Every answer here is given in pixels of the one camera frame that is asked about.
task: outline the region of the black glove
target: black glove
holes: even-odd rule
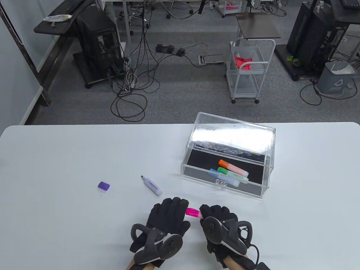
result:
[[[230,213],[230,210],[227,207],[221,207],[219,205],[209,207],[208,205],[203,204],[200,207],[200,211],[204,219],[206,219],[207,217],[214,217],[218,221],[224,221],[229,219],[235,219],[236,222],[238,221],[237,215],[235,215],[234,213]],[[227,256],[230,256],[235,262],[244,267],[246,270],[253,270],[255,268],[254,262],[249,258],[236,254],[222,244],[216,245],[210,242],[208,239],[206,240],[207,251],[209,253],[215,253],[217,261],[221,263],[223,268],[227,268],[224,263],[224,259]]]
[[[155,204],[150,212],[146,227],[156,228],[166,234],[179,234],[184,236],[190,228],[190,222],[184,221],[186,209],[189,202],[184,199],[175,197],[174,199],[165,199],[162,204]],[[130,251],[136,253],[140,248],[145,246],[147,235],[142,233],[130,247]],[[153,261],[152,264],[160,267],[164,260]]]

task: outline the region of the gray trash bin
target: gray trash bin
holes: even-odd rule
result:
[[[328,62],[315,87],[323,94],[341,94],[344,87],[357,74],[348,62]]]

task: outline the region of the keyboard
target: keyboard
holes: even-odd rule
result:
[[[347,9],[360,9],[359,0],[341,0],[341,3]]]
[[[64,0],[49,16],[69,14],[72,15],[85,0]]]

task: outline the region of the red cloth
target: red cloth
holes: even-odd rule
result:
[[[241,65],[246,62],[252,62],[252,58],[244,59],[244,58],[235,56],[235,63],[238,68],[240,68]],[[242,70],[251,70],[251,65],[249,64],[249,65],[243,66]]]

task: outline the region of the white table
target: white table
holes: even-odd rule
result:
[[[0,138],[0,269],[122,270],[130,229],[167,197],[220,204],[253,226],[272,270],[356,269],[360,127],[273,123],[275,169],[257,199],[180,177],[193,125],[13,126]],[[140,179],[151,177],[157,197]],[[100,181],[111,185],[107,192]],[[199,220],[163,269],[220,269]],[[255,251],[249,250],[255,259]]]

